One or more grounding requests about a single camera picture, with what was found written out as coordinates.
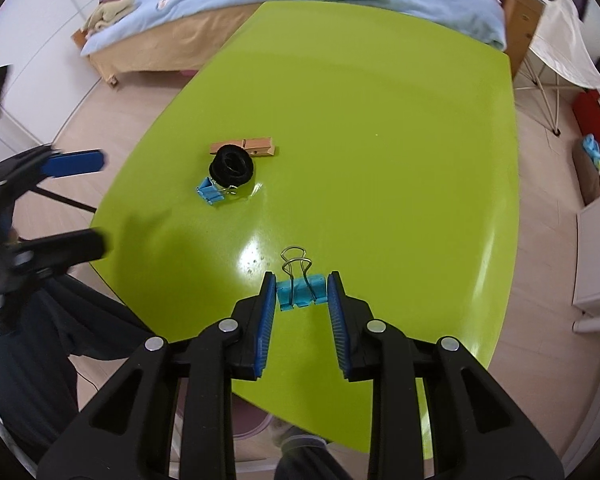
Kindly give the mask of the blue binder clip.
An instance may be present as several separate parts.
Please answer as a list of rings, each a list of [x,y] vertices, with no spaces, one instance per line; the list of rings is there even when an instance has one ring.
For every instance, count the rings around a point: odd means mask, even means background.
[[[306,308],[312,304],[325,304],[327,283],[323,274],[312,274],[313,260],[300,246],[288,246],[280,252],[283,260],[281,270],[286,281],[276,284],[277,300],[280,310],[290,311]]]
[[[235,196],[237,194],[237,186],[220,185],[210,176],[205,177],[200,184],[196,187],[197,194],[208,204],[215,205],[223,200],[227,200],[228,197]]]

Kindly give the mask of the pink trash bin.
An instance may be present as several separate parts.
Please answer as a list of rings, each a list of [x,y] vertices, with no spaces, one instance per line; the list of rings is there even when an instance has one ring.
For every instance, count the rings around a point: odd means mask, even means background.
[[[174,417],[173,436],[180,436],[184,424],[184,408],[186,388],[179,387]],[[256,436],[264,431],[273,420],[273,415],[258,408],[241,396],[231,395],[231,420],[235,440],[243,440]]]

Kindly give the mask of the folded beige towel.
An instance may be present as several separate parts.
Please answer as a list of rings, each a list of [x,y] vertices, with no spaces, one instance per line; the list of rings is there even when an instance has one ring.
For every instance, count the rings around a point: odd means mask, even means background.
[[[85,21],[82,32],[90,36],[117,24],[135,10],[136,0],[102,0]]]

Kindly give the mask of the black tape roll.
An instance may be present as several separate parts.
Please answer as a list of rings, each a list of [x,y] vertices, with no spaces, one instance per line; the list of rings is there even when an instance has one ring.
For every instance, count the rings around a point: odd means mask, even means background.
[[[253,177],[253,160],[240,146],[223,145],[215,153],[209,166],[209,174],[222,188],[239,188]]]

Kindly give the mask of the white drawer cabinet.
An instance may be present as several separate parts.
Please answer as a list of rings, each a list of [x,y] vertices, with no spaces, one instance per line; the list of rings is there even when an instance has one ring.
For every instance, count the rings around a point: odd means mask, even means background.
[[[575,333],[600,332],[600,197],[577,214],[577,262],[572,305],[585,313]]]

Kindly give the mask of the green table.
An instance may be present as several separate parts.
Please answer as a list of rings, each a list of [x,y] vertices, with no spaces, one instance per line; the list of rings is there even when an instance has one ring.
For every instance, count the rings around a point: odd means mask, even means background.
[[[216,142],[271,137],[208,205]],[[508,56],[441,25],[354,4],[262,4],[149,128],[102,199],[95,270],[182,340],[254,295],[280,252],[405,335],[490,363],[518,245]]]

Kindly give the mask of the brown basket with toys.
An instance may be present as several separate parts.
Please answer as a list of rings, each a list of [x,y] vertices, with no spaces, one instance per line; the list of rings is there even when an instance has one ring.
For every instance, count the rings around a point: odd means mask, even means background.
[[[591,133],[573,144],[572,161],[587,206],[600,197],[600,143]]]

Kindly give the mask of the red storage box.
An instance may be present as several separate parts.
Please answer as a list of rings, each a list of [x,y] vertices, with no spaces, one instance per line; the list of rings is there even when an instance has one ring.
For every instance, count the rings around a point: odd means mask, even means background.
[[[592,134],[600,144],[600,104],[597,90],[585,90],[575,98],[572,111],[582,136]]]

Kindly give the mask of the white folding chair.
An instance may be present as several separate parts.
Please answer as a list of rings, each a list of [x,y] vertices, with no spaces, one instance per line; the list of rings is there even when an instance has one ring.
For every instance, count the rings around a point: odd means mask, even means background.
[[[530,52],[542,63],[535,68],[524,58],[524,77],[531,86],[516,90],[536,90],[542,95],[549,114],[548,129],[554,136],[561,136],[559,128],[560,90],[565,81],[573,87],[600,91],[600,73],[589,55],[580,18],[573,0],[539,0],[544,3],[530,44]]]

